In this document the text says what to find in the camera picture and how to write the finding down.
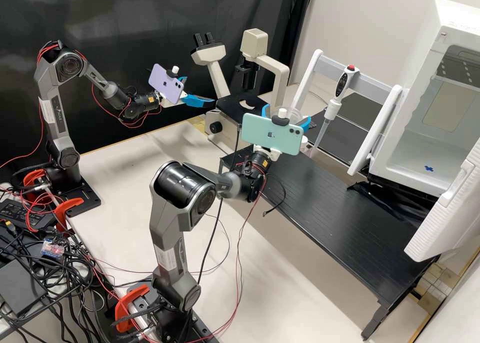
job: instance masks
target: white table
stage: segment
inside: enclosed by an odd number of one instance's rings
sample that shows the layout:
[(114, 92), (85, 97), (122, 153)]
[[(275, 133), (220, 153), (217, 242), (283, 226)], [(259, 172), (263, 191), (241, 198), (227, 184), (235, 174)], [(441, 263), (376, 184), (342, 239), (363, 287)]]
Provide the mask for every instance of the white table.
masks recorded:
[[(91, 254), (115, 284), (135, 281), (156, 266), (149, 232), (152, 200), (149, 183), (168, 160), (190, 162), (214, 172), (224, 153), (188, 122), (84, 154), (82, 176), (101, 198), (101, 206), (69, 219)], [(218, 201), (209, 214), (216, 215)], [(224, 201), (220, 219), (232, 241), (222, 266), (201, 280), (202, 293), (194, 310), (210, 328), (220, 327), (235, 306), (235, 256), (244, 219)], [(198, 271), (215, 219), (205, 216), (185, 234), (188, 267)], [(205, 268), (219, 262), (227, 241), (217, 232)], [(248, 223), (240, 244), (244, 289), (237, 315), (221, 336), (226, 343), (245, 342), (361, 342), (360, 329), (289, 263)], [(127, 288), (116, 288), (123, 296)]]

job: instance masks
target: smartphone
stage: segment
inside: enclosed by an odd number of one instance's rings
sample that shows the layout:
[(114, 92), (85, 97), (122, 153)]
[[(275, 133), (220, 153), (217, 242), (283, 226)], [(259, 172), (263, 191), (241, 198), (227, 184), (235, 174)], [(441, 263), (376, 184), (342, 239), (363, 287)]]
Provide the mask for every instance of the smartphone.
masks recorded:
[(302, 127), (294, 124), (277, 125), (270, 118), (245, 113), (241, 124), (241, 139), (265, 148), (296, 156), (300, 151)]
[(170, 77), (165, 68), (158, 63), (155, 63), (151, 69), (148, 84), (173, 105), (179, 102), (184, 90), (184, 84), (177, 78)]

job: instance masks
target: white wall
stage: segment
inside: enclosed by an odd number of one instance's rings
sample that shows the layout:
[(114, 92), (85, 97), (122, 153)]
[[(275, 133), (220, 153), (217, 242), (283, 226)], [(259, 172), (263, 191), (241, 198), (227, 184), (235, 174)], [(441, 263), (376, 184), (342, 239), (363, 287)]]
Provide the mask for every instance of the white wall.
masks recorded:
[[(480, 7), (480, 0), (452, 0)], [(394, 85), (432, 0), (311, 0), (292, 67), (298, 83), (315, 49)], [(318, 80), (314, 84), (322, 85)]]
[(480, 337), (480, 259), (447, 297), (415, 343), (474, 343)]

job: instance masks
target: mint green smartphone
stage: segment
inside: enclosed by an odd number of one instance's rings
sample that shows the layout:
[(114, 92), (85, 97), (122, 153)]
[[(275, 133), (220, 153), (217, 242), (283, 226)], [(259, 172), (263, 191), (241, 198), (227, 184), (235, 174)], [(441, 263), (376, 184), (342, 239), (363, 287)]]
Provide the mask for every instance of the mint green smartphone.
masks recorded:
[(241, 123), (241, 139), (265, 148), (296, 156), (300, 151), (302, 127), (294, 124), (276, 125), (271, 119), (245, 113)]

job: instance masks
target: incubator door handle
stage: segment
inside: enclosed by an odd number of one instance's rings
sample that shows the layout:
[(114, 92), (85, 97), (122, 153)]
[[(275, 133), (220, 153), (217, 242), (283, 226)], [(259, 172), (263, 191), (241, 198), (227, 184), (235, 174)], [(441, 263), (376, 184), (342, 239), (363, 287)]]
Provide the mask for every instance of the incubator door handle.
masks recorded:
[(475, 165), (470, 163), (468, 160), (464, 160), (460, 166), (460, 172), (456, 175), (453, 182), (450, 184), (448, 189), (438, 198), (438, 203), (443, 207), (448, 207), (449, 203), (455, 197), (460, 187), (465, 183), (470, 173), (474, 170)]

